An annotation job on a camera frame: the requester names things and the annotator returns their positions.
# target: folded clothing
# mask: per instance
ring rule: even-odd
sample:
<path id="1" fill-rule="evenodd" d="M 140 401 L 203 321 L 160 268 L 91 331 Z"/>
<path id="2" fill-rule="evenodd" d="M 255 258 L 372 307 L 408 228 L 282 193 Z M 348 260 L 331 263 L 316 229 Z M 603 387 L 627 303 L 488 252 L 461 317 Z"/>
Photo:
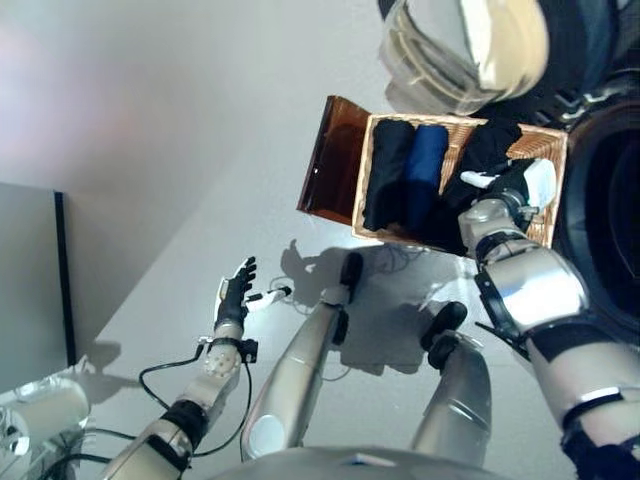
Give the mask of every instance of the folded clothing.
<path id="1" fill-rule="evenodd" d="M 449 133 L 442 125 L 420 125 L 404 169 L 406 216 L 403 226 L 419 231 L 438 200 L 438 188 Z"/>
<path id="2" fill-rule="evenodd" d="M 509 166 L 507 150 L 521 136 L 516 122 L 502 118 L 492 118 L 476 127 L 465 146 L 462 160 L 442 192 L 441 199 L 446 207 L 459 213 L 466 210 L 478 195 L 478 189 L 463 182 L 460 174 L 464 171 L 501 173 Z"/>
<path id="3" fill-rule="evenodd" d="M 422 243 L 457 255 L 466 253 L 460 237 L 458 215 L 471 206 L 481 190 L 464 182 L 460 175 L 465 171 L 489 175 L 502 173 L 509 167 L 507 150 L 521 136 L 522 131 L 516 122 L 501 118 L 492 118 L 474 129 L 462 160 L 418 233 Z"/>
<path id="4" fill-rule="evenodd" d="M 402 120 L 381 120 L 373 130 L 371 175 L 364 209 L 364 227 L 376 231 L 402 223 L 406 194 L 405 163 L 413 145 L 413 125 Z"/>

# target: folded blue cloth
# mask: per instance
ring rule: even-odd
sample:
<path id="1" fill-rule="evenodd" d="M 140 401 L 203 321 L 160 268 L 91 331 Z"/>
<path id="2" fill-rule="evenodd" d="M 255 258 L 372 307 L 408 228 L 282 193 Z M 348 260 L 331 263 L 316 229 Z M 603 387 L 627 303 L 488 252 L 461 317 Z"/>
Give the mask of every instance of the folded blue cloth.
<path id="1" fill-rule="evenodd" d="M 380 120 L 373 129 L 371 176 L 364 209 L 367 230 L 375 232 L 391 223 L 402 223 L 404 169 L 414 135 L 413 125 L 401 120 Z"/>
<path id="2" fill-rule="evenodd" d="M 424 228 L 431 207 L 438 199 L 440 171 L 449 146 L 449 133 L 441 125 L 420 125 L 405 163 L 406 212 L 404 226 L 409 231 Z"/>

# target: black joint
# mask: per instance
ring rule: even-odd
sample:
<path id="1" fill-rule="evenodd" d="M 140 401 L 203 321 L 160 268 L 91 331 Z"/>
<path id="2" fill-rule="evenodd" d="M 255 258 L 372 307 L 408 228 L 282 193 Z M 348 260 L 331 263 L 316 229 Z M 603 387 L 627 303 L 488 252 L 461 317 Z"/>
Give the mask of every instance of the black joint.
<path id="1" fill-rule="evenodd" d="M 640 462 L 625 445 L 596 447 L 586 435 L 580 422 L 573 422 L 565 430 L 562 450 L 577 467 L 581 480 L 637 479 Z"/>
<path id="2" fill-rule="evenodd" d="M 153 448 L 162 458 L 173 465 L 176 470 L 184 472 L 189 466 L 188 455 L 180 456 L 171 448 L 163 439 L 157 435 L 151 435 L 147 438 L 147 445 Z"/>
<path id="3" fill-rule="evenodd" d="M 349 252 L 342 262 L 340 270 L 340 284 L 345 285 L 349 289 L 349 302 L 353 301 L 356 286 L 362 277 L 364 268 L 364 258 L 358 252 Z"/>
<path id="4" fill-rule="evenodd" d="M 610 395 L 605 395 L 603 397 L 594 398 L 593 400 L 586 401 L 579 405 L 576 405 L 571 410 L 569 410 L 564 418 L 562 419 L 562 428 L 568 429 L 569 425 L 571 425 L 574 421 L 580 418 L 582 415 L 587 413 L 594 408 L 600 407 L 602 405 L 606 405 L 608 403 L 620 402 L 624 400 L 622 394 L 612 393 Z"/>
<path id="5" fill-rule="evenodd" d="M 518 234 L 516 232 L 498 232 L 492 235 L 487 235 L 478 242 L 476 246 L 476 258 L 478 262 L 483 262 L 485 257 L 496 247 L 499 247 L 503 243 L 509 240 L 522 240 L 526 239 L 526 235 Z"/>
<path id="6" fill-rule="evenodd" d="M 256 363 L 258 361 L 258 342 L 252 338 L 244 340 L 238 349 L 243 363 Z"/>
<path id="7" fill-rule="evenodd" d="M 520 332 L 518 332 L 513 317 L 502 301 L 502 297 L 493 284 L 491 277 L 483 270 L 474 277 L 474 280 L 478 290 L 480 290 L 480 300 L 482 300 L 482 304 L 496 331 L 501 337 L 516 342 L 520 341 Z"/>
<path id="8" fill-rule="evenodd" d="M 336 333 L 333 335 L 333 344 L 340 346 L 347 338 L 347 332 L 349 331 L 349 314 L 344 310 L 340 310 L 338 315 L 338 327 Z"/>
<path id="9" fill-rule="evenodd" d="M 220 325 L 225 323 L 236 323 L 240 328 L 244 329 L 244 318 L 248 312 L 247 307 L 238 307 L 233 308 L 231 314 L 218 315 L 218 318 L 213 324 L 213 330 L 215 331 Z"/>
<path id="10" fill-rule="evenodd" d="M 505 188 L 502 191 L 490 192 L 480 197 L 480 200 L 495 198 L 502 200 L 509 210 L 509 215 L 513 219 L 513 223 L 522 228 L 522 213 L 520 207 L 527 204 L 526 199 L 522 196 L 522 193 L 514 190 L 513 188 Z"/>
<path id="11" fill-rule="evenodd" d="M 460 302 L 449 302 L 438 312 L 431 322 L 429 329 L 422 335 L 420 346 L 429 351 L 433 346 L 433 340 L 445 330 L 456 330 L 464 319 L 467 318 L 467 307 Z"/>
<path id="12" fill-rule="evenodd" d="M 528 331 L 527 337 L 548 362 L 572 348 L 615 341 L 596 325 L 586 323 L 588 319 L 587 313 L 543 324 Z"/>
<path id="13" fill-rule="evenodd" d="M 529 358 L 529 351 L 527 350 L 524 343 L 526 340 L 526 337 L 521 337 L 519 339 L 514 340 L 513 338 L 503 336 L 493 327 L 484 325 L 483 323 L 480 323 L 480 322 L 475 322 L 475 324 L 477 327 L 480 327 L 484 331 L 494 335 L 499 340 L 502 340 L 504 343 L 510 346 L 514 352 L 516 352 L 518 355 L 524 358 L 527 362 L 531 361 L 531 359 Z"/>
<path id="14" fill-rule="evenodd" d="M 427 356 L 429 365 L 442 372 L 449 355 L 451 355 L 459 343 L 460 340 L 455 337 L 440 337 L 429 350 L 429 355 Z"/>
<path id="15" fill-rule="evenodd" d="M 253 339 L 236 340 L 231 337 L 216 338 L 209 346 L 209 351 L 216 345 L 233 345 L 238 350 L 243 363 L 256 363 L 258 360 L 258 342 Z"/>
<path id="16" fill-rule="evenodd" d="M 207 414 L 202 407 L 189 400 L 174 403 L 160 418 L 173 423 L 182 430 L 189 438 L 193 450 L 200 445 L 209 424 Z"/>

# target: wire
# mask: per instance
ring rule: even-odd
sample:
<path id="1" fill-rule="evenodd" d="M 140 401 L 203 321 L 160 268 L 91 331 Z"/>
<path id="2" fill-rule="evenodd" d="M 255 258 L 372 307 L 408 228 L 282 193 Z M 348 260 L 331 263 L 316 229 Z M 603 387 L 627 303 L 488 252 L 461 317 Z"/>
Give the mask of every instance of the wire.
<path id="1" fill-rule="evenodd" d="M 251 378 L 251 371 L 249 370 L 249 364 L 247 364 L 246 362 L 244 363 L 244 369 L 247 372 L 247 381 L 249 382 L 249 393 L 247 395 L 247 406 L 244 410 L 244 415 L 242 416 L 242 420 L 240 421 L 240 425 L 238 425 L 238 428 L 236 428 L 235 432 L 233 432 L 233 434 L 222 444 L 220 444 L 219 446 L 212 448 L 211 450 L 207 450 L 205 452 L 200 452 L 200 453 L 194 453 L 193 454 L 193 458 L 201 458 L 201 457 L 206 457 L 207 455 L 211 455 L 213 453 L 219 452 L 220 450 L 223 450 L 224 448 L 226 448 L 227 446 L 229 446 L 229 444 L 231 442 L 233 442 L 233 440 L 238 436 L 238 434 L 242 431 L 242 429 L 244 428 L 244 424 L 247 421 L 247 417 L 249 416 L 249 410 L 251 409 L 251 397 L 253 395 L 253 380 Z"/>
<path id="2" fill-rule="evenodd" d="M 71 455 L 67 455 L 66 457 L 62 457 L 60 460 L 56 460 L 55 462 L 53 462 L 51 466 L 47 468 L 47 470 L 42 475 L 40 475 L 40 477 L 38 477 L 38 480 L 47 480 L 59 468 L 63 467 L 69 462 L 73 462 L 74 460 L 87 460 L 89 462 L 103 464 L 107 464 L 111 461 L 110 458 L 99 457 L 97 455 L 89 455 L 88 453 L 72 453 Z"/>
<path id="3" fill-rule="evenodd" d="M 111 437 L 116 437 L 116 438 L 121 438 L 123 440 L 135 440 L 136 437 L 135 435 L 128 435 L 126 433 L 122 433 L 122 432 L 117 432 L 116 430 L 110 430 L 108 428 L 85 428 L 84 429 L 84 434 L 91 434 L 91 433 L 100 433 L 102 435 L 109 435 Z"/>
<path id="4" fill-rule="evenodd" d="M 149 388 L 147 383 L 144 381 L 144 376 L 147 375 L 148 373 L 157 372 L 159 370 L 165 370 L 167 368 L 174 368 L 174 367 L 184 367 L 185 365 L 195 363 L 200 358 L 200 355 L 202 354 L 203 350 L 204 350 L 204 345 L 198 345 L 195 355 L 188 360 L 182 360 L 181 362 L 163 363 L 161 365 L 156 365 L 154 367 L 145 368 L 140 372 L 140 375 L 138 375 L 138 382 L 140 382 L 142 389 L 147 393 L 147 395 L 149 395 L 153 400 L 155 400 L 158 404 L 160 404 L 162 408 L 164 408 L 165 410 L 169 410 L 169 404 L 164 400 L 162 400 L 158 395 L 156 395 L 156 393 L 153 390 L 151 390 L 151 388 Z"/>

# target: gray panel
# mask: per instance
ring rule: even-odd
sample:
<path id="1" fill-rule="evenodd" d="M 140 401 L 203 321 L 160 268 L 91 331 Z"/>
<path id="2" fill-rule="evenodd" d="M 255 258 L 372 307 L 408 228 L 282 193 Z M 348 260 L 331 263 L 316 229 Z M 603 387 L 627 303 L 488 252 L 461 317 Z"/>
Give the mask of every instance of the gray panel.
<path id="1" fill-rule="evenodd" d="M 0 184 L 0 392 L 66 367 L 53 192 Z"/>

